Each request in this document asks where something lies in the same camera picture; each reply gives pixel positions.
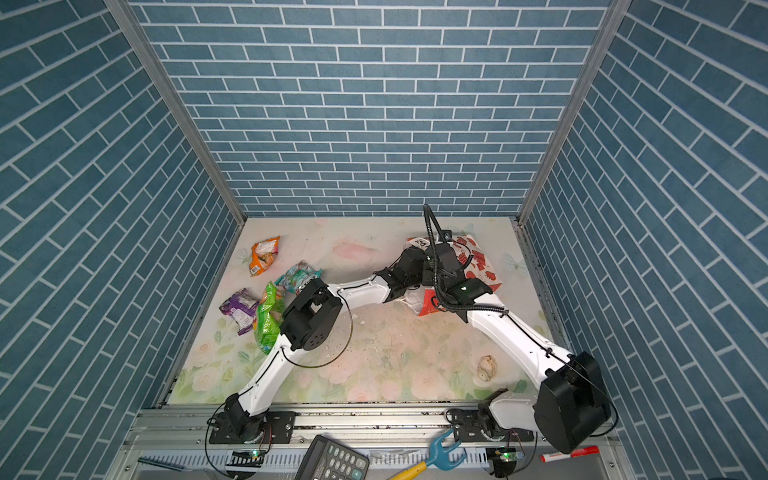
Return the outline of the red white paper bag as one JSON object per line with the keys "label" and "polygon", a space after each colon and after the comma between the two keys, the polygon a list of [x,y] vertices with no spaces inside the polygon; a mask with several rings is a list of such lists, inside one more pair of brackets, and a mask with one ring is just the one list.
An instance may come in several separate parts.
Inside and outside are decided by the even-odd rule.
{"label": "red white paper bag", "polygon": [[[498,272],[485,255],[472,234],[461,234],[449,243],[438,242],[437,253],[441,259],[438,279],[443,297],[455,302],[469,300],[472,295],[495,293],[503,284]],[[410,307],[417,316],[447,311],[437,298],[432,281],[434,262],[426,259],[422,265],[423,282],[409,287],[400,301]]]}

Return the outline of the green chips bag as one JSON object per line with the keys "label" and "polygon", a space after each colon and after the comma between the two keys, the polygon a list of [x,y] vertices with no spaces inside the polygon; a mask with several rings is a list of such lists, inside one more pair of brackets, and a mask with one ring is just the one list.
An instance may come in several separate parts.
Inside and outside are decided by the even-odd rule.
{"label": "green chips bag", "polygon": [[271,352],[281,333],[280,327],[284,309],[283,289],[275,283],[269,282],[265,287],[253,322],[257,346],[265,355]]}

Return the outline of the orange snack packet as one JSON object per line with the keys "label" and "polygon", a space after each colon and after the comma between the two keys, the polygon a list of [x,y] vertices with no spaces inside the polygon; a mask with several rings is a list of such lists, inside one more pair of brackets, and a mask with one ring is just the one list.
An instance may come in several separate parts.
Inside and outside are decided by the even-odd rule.
{"label": "orange snack packet", "polygon": [[279,254],[280,236],[256,242],[251,247],[249,272],[258,276],[266,272],[277,259]]}

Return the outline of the purple snack packet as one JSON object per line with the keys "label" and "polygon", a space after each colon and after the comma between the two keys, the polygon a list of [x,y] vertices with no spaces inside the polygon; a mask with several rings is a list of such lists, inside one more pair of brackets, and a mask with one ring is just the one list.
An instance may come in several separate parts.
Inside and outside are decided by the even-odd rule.
{"label": "purple snack packet", "polygon": [[220,312],[235,322],[238,334],[244,335],[253,329],[257,318],[259,299],[247,289],[241,289],[232,294],[220,306]]}

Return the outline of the green snack packet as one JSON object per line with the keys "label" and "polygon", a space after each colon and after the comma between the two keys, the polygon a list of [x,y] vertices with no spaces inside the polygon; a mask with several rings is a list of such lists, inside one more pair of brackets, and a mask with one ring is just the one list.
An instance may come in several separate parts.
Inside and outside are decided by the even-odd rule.
{"label": "green snack packet", "polygon": [[298,294],[311,280],[320,278],[321,275],[321,269],[315,269],[309,263],[302,260],[281,275],[276,285],[284,291]]}

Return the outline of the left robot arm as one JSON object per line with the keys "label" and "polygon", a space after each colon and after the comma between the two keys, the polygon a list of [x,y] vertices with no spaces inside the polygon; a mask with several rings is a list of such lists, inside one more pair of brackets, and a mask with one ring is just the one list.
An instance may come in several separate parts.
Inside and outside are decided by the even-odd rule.
{"label": "left robot arm", "polygon": [[338,316],[403,297],[423,284],[429,265],[427,253],[409,247],[393,265],[363,280],[342,284],[327,284],[320,278],[309,281],[284,311],[280,334],[264,364],[207,421],[208,442],[244,444],[265,439],[266,412],[277,391],[306,354],[328,339]]}

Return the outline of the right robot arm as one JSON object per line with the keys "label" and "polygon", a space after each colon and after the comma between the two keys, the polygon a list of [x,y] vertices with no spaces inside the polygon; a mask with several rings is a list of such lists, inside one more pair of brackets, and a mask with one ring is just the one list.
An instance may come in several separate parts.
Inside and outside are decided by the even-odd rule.
{"label": "right robot arm", "polygon": [[527,428],[540,432],[562,453],[595,436],[612,415],[597,360],[586,352],[570,353],[520,320],[488,285],[465,276],[451,245],[430,245],[426,255],[438,303],[494,341],[538,383],[537,398],[527,413],[510,397],[496,397],[489,405],[496,423],[521,428],[529,417]]}

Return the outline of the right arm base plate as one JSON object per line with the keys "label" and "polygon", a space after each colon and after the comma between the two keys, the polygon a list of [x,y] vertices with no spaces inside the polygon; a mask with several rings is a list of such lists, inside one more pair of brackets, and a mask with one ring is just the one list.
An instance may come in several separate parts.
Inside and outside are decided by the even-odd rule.
{"label": "right arm base plate", "polygon": [[461,442],[530,442],[534,433],[530,430],[499,426],[486,410],[451,408],[445,411],[454,441]]}

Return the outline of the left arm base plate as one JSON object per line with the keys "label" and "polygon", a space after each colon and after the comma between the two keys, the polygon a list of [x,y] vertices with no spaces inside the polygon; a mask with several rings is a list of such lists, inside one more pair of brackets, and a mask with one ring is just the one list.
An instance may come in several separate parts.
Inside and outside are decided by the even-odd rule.
{"label": "left arm base plate", "polygon": [[289,444],[293,435],[296,413],[267,411],[255,417],[241,416],[237,420],[230,412],[219,412],[209,421],[211,444]]}

